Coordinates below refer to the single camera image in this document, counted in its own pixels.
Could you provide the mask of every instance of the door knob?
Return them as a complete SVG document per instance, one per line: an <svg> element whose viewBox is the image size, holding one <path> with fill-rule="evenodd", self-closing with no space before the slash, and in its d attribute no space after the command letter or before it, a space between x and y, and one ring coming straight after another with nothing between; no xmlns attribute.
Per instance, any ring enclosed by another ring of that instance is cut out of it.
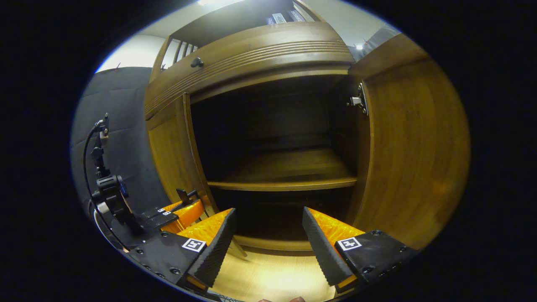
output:
<svg viewBox="0 0 537 302"><path fill-rule="evenodd" d="M203 61L198 57L195 58L194 61L192 61L192 63L190 63L190 67L194 68L196 66L199 66L199 67L203 66Z"/></svg>

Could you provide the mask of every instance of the light wood floor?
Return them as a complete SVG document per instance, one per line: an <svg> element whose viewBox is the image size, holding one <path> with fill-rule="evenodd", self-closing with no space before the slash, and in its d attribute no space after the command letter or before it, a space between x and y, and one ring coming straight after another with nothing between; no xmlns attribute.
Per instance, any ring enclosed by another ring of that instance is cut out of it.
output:
<svg viewBox="0 0 537 302"><path fill-rule="evenodd" d="M301 296L306 302L334 297L312 251L271 251L243 247L246 258L228 252L211 290L225 296L257 302L289 302Z"/></svg>

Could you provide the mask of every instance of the wooden cabinet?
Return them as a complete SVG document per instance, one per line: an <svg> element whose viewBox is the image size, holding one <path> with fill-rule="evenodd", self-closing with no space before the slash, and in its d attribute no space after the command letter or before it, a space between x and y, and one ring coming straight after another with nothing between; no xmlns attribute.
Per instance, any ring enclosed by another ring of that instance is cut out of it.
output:
<svg viewBox="0 0 537 302"><path fill-rule="evenodd" d="M368 115L347 104L359 83ZM245 246L310 250L309 206L423 248L466 182L460 100L402 34L354 64L322 21L246 29L155 71L145 113L170 202L176 188L196 189L209 215L237 208Z"/></svg>

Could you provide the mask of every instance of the black cable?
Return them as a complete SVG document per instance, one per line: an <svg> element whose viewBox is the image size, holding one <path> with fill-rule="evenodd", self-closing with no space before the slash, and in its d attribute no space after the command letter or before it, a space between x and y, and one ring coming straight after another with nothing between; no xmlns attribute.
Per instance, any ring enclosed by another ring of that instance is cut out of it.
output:
<svg viewBox="0 0 537 302"><path fill-rule="evenodd" d="M112 234L112 236L114 236L114 238L119 242L119 244L121 244L121 246L123 246L123 248L125 248L126 250L129 250L125 244L123 244L123 242L121 242L121 240L119 240L119 238L114 234L114 232L112 231L112 228L108 225L108 223L106 222L106 220L104 219L104 216L103 214L99 211L99 208L97 207L97 205L93 202L93 199L92 199L92 193L91 193L91 189L90 189L90 182L88 181L88 173L86 172L86 151L88 150L88 144L90 143L90 139L91 137L93 136L93 134L95 133L97 129L97 125L95 125L90 133L88 134L88 138L86 139L86 143L84 144L84 155L83 155L83 158L82 158L82 166L84 167L84 179L86 180L86 187L88 188L88 193L90 194L90 203L93 205L93 208L95 209L95 211L99 214L99 216L101 217L101 220L103 221L103 223L105 224L106 228L108 229L108 231L110 231L110 233Z"/></svg>

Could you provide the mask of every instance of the metal hinge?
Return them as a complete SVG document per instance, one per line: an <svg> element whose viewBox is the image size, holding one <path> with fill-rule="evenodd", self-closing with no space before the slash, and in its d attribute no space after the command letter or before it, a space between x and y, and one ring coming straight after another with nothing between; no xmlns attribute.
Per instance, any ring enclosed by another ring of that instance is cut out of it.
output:
<svg viewBox="0 0 537 302"><path fill-rule="evenodd" d="M347 102L347 106L358 106L362 109L362 113L369 115L369 108L367 107L366 94L364 93L364 86L362 83L358 84L358 96L351 97Z"/></svg>

